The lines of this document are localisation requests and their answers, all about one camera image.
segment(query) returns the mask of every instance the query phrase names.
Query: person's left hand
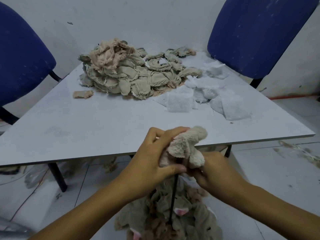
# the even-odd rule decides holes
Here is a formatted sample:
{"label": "person's left hand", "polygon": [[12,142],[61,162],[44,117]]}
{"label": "person's left hand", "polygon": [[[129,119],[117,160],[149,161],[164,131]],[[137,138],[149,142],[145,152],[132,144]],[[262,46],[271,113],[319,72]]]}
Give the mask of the person's left hand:
{"label": "person's left hand", "polygon": [[177,127],[166,131],[154,127],[149,129],[135,156],[114,180],[128,197],[128,202],[146,196],[167,177],[187,171],[181,164],[160,168],[159,159],[170,142],[188,129],[188,127]]}

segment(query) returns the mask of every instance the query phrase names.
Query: pile of fabric pieces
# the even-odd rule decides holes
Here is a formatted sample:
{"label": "pile of fabric pieces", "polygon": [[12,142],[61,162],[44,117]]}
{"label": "pile of fabric pieces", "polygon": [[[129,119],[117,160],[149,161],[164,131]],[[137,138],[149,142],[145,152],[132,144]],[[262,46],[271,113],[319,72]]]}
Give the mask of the pile of fabric pieces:
{"label": "pile of fabric pieces", "polygon": [[153,100],[162,104],[168,112],[188,113],[198,109],[202,103],[222,114],[228,121],[250,118],[241,96],[229,88],[224,81],[228,73],[219,61],[204,63],[199,76],[188,75],[184,84]]}
{"label": "pile of fabric pieces", "polygon": [[146,99],[176,88],[188,76],[199,76],[201,70],[186,68],[180,57],[196,55],[192,49],[168,49],[157,55],[148,55],[144,48],[134,48],[126,41],[102,41],[89,54],[82,54],[84,74],[82,86],[96,87],[99,91],[132,94]]}
{"label": "pile of fabric pieces", "polygon": [[[202,153],[194,145],[207,136],[196,126],[179,134],[160,158],[160,166],[182,163],[190,168],[204,165]],[[148,196],[129,203],[120,210],[115,230],[128,227],[127,240],[220,240],[222,230],[213,211],[203,202],[207,192],[190,186],[192,179],[179,175],[173,206],[172,226],[168,224],[174,178],[163,181]]]}

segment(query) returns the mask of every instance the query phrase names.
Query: person's right hand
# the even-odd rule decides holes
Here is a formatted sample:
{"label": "person's right hand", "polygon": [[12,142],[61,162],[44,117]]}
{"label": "person's right hand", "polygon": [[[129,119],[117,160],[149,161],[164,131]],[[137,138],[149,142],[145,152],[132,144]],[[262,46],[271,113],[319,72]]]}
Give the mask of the person's right hand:
{"label": "person's right hand", "polygon": [[189,174],[212,196],[226,204],[234,205],[250,185],[228,163],[220,152],[202,152],[205,164]]}

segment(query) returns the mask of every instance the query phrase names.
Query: forearm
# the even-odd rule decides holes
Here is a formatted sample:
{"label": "forearm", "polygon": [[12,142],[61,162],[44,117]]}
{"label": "forearm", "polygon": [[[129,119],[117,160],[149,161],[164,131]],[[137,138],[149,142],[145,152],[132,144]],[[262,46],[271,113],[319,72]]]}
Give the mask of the forearm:
{"label": "forearm", "polygon": [[287,239],[319,239],[320,217],[293,206],[260,187],[247,185],[234,207]]}
{"label": "forearm", "polygon": [[85,202],[35,234],[30,240],[89,240],[126,205],[126,197],[121,187],[116,182],[111,182]]}

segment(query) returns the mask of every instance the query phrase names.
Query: white table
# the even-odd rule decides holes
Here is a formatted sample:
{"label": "white table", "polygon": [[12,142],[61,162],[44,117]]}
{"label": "white table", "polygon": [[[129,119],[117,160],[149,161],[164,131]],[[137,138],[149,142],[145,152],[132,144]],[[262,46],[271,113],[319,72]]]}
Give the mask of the white table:
{"label": "white table", "polygon": [[[202,67],[211,60],[198,52],[183,64]],[[208,131],[200,146],[315,134],[231,71],[225,80],[244,97],[251,120],[231,123],[208,104],[190,113],[169,113],[152,97],[140,101],[95,91],[89,99],[74,99],[74,91],[90,89],[79,85],[82,73],[81,64],[0,137],[0,166],[132,154],[152,126],[166,130],[200,125]]]}

